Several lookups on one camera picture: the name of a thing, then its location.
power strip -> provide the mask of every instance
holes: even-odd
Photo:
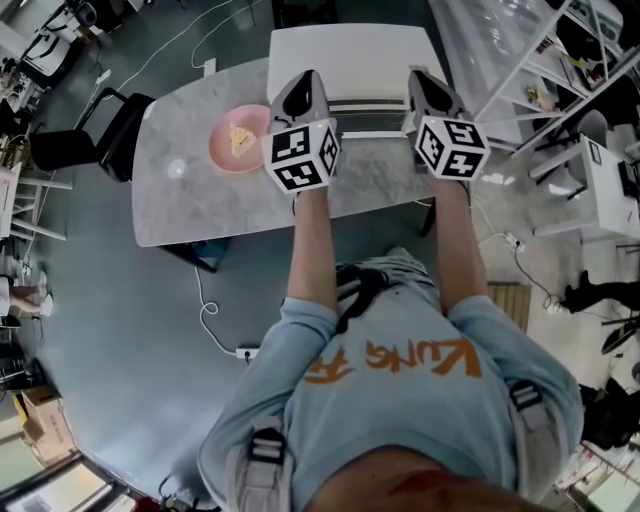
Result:
[[[245,361],[247,359],[255,359],[259,351],[259,348],[238,347],[236,349],[236,357]]]

electrical outlet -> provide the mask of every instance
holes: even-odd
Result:
[[[111,76],[111,70],[107,69],[104,73],[102,73],[97,79],[96,79],[96,85],[100,85],[102,82],[104,82],[107,78],[109,78]]]
[[[510,232],[504,234],[504,241],[512,251],[522,252],[524,251],[524,244],[518,240],[516,235]]]
[[[249,359],[255,359],[259,351],[259,348],[238,347],[236,349],[236,357],[246,360],[248,355]]]

light blue t-shirt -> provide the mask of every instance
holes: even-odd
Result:
[[[336,313],[318,304],[289,298],[281,314],[203,446],[219,496],[229,449],[248,442],[262,415],[283,416],[294,511],[345,464],[388,445],[515,490],[508,384],[519,380],[558,406],[569,450],[578,445],[575,379],[488,297],[468,298],[444,318],[418,291],[397,286],[339,335]]]

white table top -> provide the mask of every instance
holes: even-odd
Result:
[[[193,82],[150,105],[133,165],[133,223],[139,245],[210,240],[292,226],[292,198],[263,169],[231,175],[214,167],[209,135],[246,104],[268,105],[268,60]],[[407,139],[345,140],[330,187],[341,217],[430,197]]]
[[[618,171],[618,163],[622,159],[584,135],[581,136],[579,144],[587,172],[588,189],[595,201],[599,227],[640,240],[638,203],[622,192],[622,181]],[[591,145],[598,148],[600,164],[592,156]]]
[[[447,83],[421,27],[381,24],[315,25],[274,30],[269,51],[269,101],[294,77],[315,69],[333,100],[406,100],[412,66]]]

backpack strap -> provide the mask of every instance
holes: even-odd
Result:
[[[289,512],[293,457],[276,416],[254,420],[248,445],[231,449],[226,462],[231,512]]]
[[[557,406],[544,400],[531,381],[516,382],[509,396],[518,460],[518,494],[537,502],[551,489],[569,456],[564,419]]]

